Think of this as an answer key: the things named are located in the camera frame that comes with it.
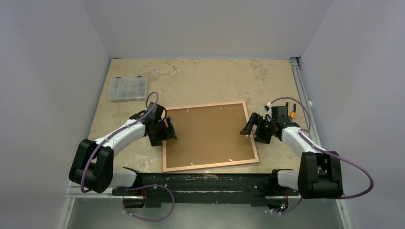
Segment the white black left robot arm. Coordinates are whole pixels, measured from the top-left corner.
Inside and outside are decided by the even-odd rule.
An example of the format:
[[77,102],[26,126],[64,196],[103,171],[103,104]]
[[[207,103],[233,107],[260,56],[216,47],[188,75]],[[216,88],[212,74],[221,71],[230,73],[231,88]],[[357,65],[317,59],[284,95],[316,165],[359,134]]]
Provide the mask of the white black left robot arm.
[[97,140],[82,140],[76,150],[68,178],[80,185],[83,193],[103,193],[108,188],[123,187],[130,195],[142,190],[138,173],[131,168],[114,168],[114,158],[133,142],[149,138],[152,147],[177,139],[167,109],[150,103],[146,110],[131,116],[121,127]]

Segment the clear plastic organizer box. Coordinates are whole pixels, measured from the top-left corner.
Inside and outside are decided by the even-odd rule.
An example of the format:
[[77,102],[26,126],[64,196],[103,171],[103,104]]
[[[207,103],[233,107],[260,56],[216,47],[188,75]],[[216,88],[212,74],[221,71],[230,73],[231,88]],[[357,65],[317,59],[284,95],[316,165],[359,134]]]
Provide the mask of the clear plastic organizer box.
[[116,77],[110,81],[107,98],[112,102],[144,100],[148,79],[144,76]]

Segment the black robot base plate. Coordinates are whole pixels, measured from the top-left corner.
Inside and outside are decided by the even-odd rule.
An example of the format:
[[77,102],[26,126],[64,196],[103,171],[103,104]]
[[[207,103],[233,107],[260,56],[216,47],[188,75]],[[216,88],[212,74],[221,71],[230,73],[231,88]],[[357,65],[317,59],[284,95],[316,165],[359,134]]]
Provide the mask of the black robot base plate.
[[139,173],[133,185],[116,187],[112,194],[143,197],[147,208],[172,202],[279,208],[287,199],[299,194],[281,187],[276,179],[274,173]]

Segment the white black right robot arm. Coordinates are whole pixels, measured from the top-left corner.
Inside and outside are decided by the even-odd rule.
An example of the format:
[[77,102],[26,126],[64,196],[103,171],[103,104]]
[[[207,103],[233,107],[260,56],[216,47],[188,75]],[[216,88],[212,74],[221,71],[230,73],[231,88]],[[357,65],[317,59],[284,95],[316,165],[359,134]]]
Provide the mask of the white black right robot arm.
[[300,158],[299,170],[272,171],[268,188],[280,194],[297,190],[304,199],[340,198],[343,195],[341,163],[336,152],[325,151],[308,138],[299,124],[292,122],[285,106],[265,106],[266,114],[252,113],[240,131],[254,134],[254,141],[269,144],[273,137],[289,146]]

